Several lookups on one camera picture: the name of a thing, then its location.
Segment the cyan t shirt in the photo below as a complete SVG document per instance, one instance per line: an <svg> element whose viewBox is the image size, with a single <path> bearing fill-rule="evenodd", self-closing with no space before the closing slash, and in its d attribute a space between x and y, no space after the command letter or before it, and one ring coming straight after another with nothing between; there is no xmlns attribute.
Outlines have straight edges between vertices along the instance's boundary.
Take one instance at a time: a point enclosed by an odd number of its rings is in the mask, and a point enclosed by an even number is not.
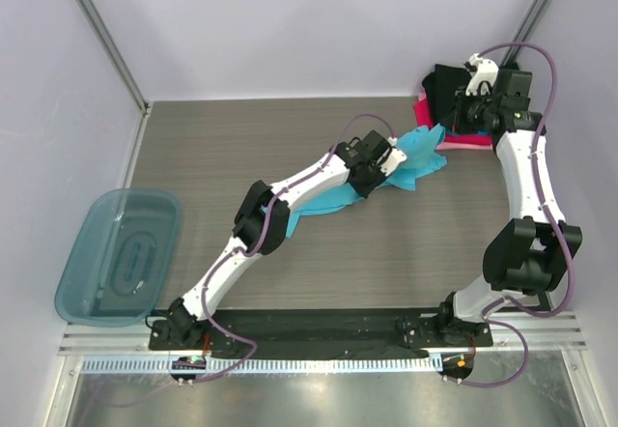
<svg viewBox="0 0 618 427"><path fill-rule="evenodd" d="M407 160L390 175L379 188L393 186L401 190L414 191L416 181L440 170L447 164L447 158L436 152L443 141L442 127L429 130L422 126L403 134L396 147L403 151ZM302 216L333 214L362 200L350 184L334 187L302 205L293 212L288 221L286 237L289 239Z"/></svg>

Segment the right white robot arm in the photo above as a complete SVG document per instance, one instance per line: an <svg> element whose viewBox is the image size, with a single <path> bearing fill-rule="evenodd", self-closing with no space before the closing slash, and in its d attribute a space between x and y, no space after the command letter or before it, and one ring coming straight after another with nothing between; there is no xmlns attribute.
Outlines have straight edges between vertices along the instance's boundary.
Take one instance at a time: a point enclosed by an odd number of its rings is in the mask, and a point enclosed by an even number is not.
<svg viewBox="0 0 618 427"><path fill-rule="evenodd" d="M582 244L555 200L541 113L529 108L529 71L468 64L470 80L455 95L454 131L486 131L507 188L509 220L487 246L481 275L451 293L434 318L444 344L463 345L487 331L489 316L506 304L554 291Z"/></svg>

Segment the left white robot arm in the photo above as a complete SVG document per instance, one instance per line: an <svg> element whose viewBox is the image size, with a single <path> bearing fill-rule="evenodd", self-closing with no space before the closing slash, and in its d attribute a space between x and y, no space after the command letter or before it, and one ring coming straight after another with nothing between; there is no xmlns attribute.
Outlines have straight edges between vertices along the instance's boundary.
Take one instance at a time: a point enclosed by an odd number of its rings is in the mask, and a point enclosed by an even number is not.
<svg viewBox="0 0 618 427"><path fill-rule="evenodd" d="M205 322L232 285L286 239L291 215L344 185L368 197L407 161L397 142L372 130L362 139L336 143L313 165L283 181L269 185L259 180L249 187L221 254L196 285L169 306L167 339L183 349L198 347L205 337Z"/></svg>

